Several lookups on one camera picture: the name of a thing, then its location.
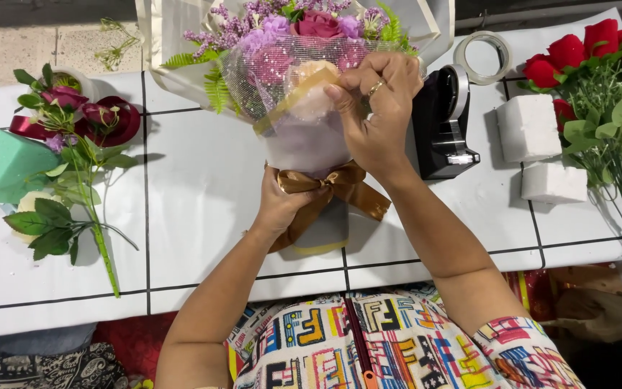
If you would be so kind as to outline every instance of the gold tape strip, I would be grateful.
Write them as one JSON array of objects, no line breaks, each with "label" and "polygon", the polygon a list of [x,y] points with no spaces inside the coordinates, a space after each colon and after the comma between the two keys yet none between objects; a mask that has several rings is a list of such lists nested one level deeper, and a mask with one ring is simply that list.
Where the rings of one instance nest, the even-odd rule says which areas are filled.
[{"label": "gold tape strip", "polygon": [[266,129],[271,128],[278,120],[280,120],[288,111],[289,108],[296,105],[305,94],[311,90],[314,86],[318,85],[321,82],[327,82],[328,84],[337,84],[338,78],[333,74],[332,71],[328,68],[322,68],[316,73],[310,75],[304,82],[299,84],[299,86],[292,91],[285,100],[282,100],[280,103],[272,109],[272,111],[268,112],[266,117],[260,119],[256,124],[254,124],[254,132],[256,135],[261,135]]}]

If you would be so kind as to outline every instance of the burgundy ribbon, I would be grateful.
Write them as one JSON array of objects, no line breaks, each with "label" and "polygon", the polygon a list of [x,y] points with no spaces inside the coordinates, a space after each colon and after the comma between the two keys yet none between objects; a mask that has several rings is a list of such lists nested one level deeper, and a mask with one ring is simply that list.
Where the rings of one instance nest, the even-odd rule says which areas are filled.
[{"label": "burgundy ribbon", "polygon": [[[95,128],[85,118],[78,120],[74,124],[74,132],[79,137],[88,137],[96,145],[102,147],[118,146],[128,142],[133,138],[140,128],[140,114],[138,110],[128,101],[119,96],[108,96],[98,101],[98,104],[105,107],[117,106],[119,111],[119,122],[108,135],[95,134]],[[9,131],[22,137],[45,140],[57,135],[56,131],[50,131],[40,124],[30,124],[27,116],[15,115],[11,120]]]}]

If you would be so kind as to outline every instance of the black tape dispenser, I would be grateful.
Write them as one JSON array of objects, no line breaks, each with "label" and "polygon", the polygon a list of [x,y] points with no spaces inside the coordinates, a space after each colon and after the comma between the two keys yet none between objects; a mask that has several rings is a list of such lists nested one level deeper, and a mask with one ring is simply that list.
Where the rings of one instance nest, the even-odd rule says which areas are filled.
[{"label": "black tape dispenser", "polygon": [[469,77],[460,65],[446,65],[428,75],[412,101],[412,124],[423,180],[454,179],[479,164],[467,148]]}]

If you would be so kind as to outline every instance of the white foam block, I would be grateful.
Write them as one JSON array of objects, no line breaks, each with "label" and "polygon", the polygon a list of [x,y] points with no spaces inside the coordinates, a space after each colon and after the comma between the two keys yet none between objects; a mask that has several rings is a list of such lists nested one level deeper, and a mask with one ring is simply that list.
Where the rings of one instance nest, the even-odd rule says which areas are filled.
[{"label": "white foam block", "polygon": [[496,110],[506,162],[540,161],[561,153],[550,95],[516,96]]},{"label": "white foam block", "polygon": [[523,199],[548,204],[587,200],[587,171],[558,164],[538,164],[524,169]]}]

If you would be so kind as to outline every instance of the clear tape roll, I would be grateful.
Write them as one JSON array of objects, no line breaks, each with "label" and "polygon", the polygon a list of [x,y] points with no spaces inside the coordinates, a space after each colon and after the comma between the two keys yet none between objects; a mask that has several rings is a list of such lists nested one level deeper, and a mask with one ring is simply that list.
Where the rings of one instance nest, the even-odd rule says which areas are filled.
[{"label": "clear tape roll", "polygon": [[[467,46],[472,41],[485,41],[497,49],[500,53],[500,60],[503,62],[503,65],[500,67],[498,73],[495,75],[482,75],[475,72],[471,66],[469,66],[464,52],[467,50]],[[458,47],[455,48],[455,54],[453,57],[455,64],[464,67],[464,70],[469,76],[469,80],[478,85],[493,84],[508,74],[510,68],[513,66],[512,49],[510,48],[510,45],[503,39],[503,37],[492,31],[477,31],[464,38],[460,44],[458,44]]]}]

